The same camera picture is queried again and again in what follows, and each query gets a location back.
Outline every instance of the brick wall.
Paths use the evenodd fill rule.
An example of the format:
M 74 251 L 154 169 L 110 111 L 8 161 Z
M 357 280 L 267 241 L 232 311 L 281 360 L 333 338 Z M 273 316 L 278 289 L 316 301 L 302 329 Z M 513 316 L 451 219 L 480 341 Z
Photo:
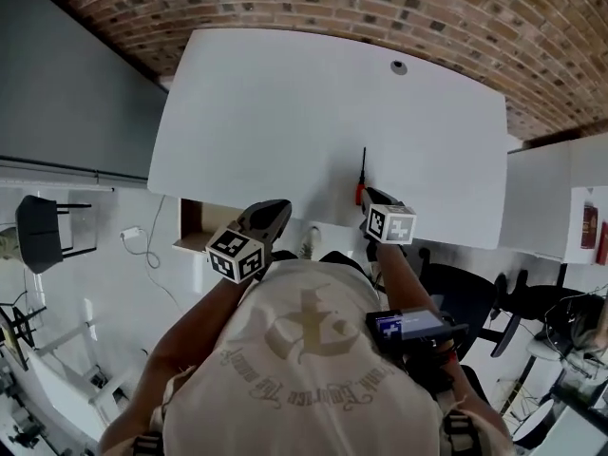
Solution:
M 175 73 L 193 29 L 299 29 L 397 49 L 485 83 L 507 97 L 509 132 L 521 139 L 583 126 L 598 133 L 608 119 L 608 0 L 65 2 L 160 75 Z

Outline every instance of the white t-shirt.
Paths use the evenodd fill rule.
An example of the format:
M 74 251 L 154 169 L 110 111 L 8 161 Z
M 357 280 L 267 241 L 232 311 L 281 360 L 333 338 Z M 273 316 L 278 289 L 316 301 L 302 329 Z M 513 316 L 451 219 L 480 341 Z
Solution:
M 352 267 L 279 262 L 169 404 L 165 454 L 437 455 L 442 413 L 374 352 L 378 310 Z

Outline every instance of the tabletop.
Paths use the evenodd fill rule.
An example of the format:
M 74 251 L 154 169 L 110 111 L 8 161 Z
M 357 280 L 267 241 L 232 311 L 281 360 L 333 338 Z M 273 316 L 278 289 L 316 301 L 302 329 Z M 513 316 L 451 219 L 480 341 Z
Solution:
M 506 141 L 504 96 L 433 63 L 311 33 L 196 30 L 148 188 L 238 208 L 285 198 L 294 218 L 354 227 L 367 147 L 367 184 L 414 209 L 416 238 L 496 248 Z

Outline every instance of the shoe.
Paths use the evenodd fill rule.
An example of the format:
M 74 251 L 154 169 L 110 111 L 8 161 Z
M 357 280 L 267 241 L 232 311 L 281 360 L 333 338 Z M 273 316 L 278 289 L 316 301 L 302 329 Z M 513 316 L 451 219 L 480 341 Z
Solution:
M 313 251 L 321 244 L 321 232 L 316 226 L 312 226 L 304 234 L 300 250 L 297 253 L 298 258 L 303 260 L 312 260 Z

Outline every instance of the floor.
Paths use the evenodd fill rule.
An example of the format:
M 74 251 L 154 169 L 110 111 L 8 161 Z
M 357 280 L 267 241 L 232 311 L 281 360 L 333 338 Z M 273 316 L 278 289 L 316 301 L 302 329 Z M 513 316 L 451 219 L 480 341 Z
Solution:
M 108 374 L 132 367 L 133 376 L 124 387 L 127 395 L 132 393 L 145 363 L 144 351 L 150 352 L 166 330 L 217 281 L 202 256 L 171 246 L 178 238 L 177 200 L 165 198 L 162 204 L 151 242 L 151 250 L 159 256 L 161 266 L 153 270 L 146 267 L 144 256 L 130 255 L 125 250 L 120 232 L 140 226 L 149 233 L 162 197 L 138 189 L 114 192 L 0 189 L 0 225 L 13 221 L 14 209 L 25 194 L 93 204 L 90 210 L 62 217 L 60 230 L 64 245 L 73 244 L 79 249 L 97 244 L 98 248 L 94 253 L 67 259 L 42 275 L 26 273 L 28 294 L 20 299 L 19 306 L 23 309 L 47 306 L 37 321 L 37 344 L 44 345 L 87 320 L 99 320 L 91 330 L 92 339 L 70 342 L 62 348 L 61 356 L 80 372 L 94 363 Z M 290 221 L 275 247 L 296 250 L 307 226 L 299 220 Z M 358 232 L 348 228 L 330 231 L 324 225 L 320 228 L 323 244 L 315 255 L 338 249 L 354 259 L 363 258 L 365 241 Z M 141 252 L 145 249 L 145 236 L 133 237 L 126 243 L 132 251 Z M 417 250 L 421 246 L 430 248 L 435 262 L 455 265 L 492 281 L 500 272 L 514 281 L 517 272 L 527 268 L 529 283 L 552 283 L 559 269 L 556 262 L 506 250 L 485 251 L 429 242 L 416 242 L 409 248 L 408 258 L 414 269 L 419 268 Z M 168 292 L 155 285 L 147 274 Z M 24 289 L 24 269 L 17 261 L 1 260 L 0 278 L 0 302 L 12 302 Z M 500 329 L 507 322 L 503 314 L 492 323 L 492 329 Z M 531 333 L 539 330 L 538 324 L 524 323 L 500 358 L 489 357 L 492 344 L 484 340 L 478 340 L 465 358 L 464 362 L 478 373 L 494 407 L 500 408 L 522 372 L 528 359 L 525 346 Z M 33 384 L 28 379 L 29 373 L 20 376 L 24 383 Z

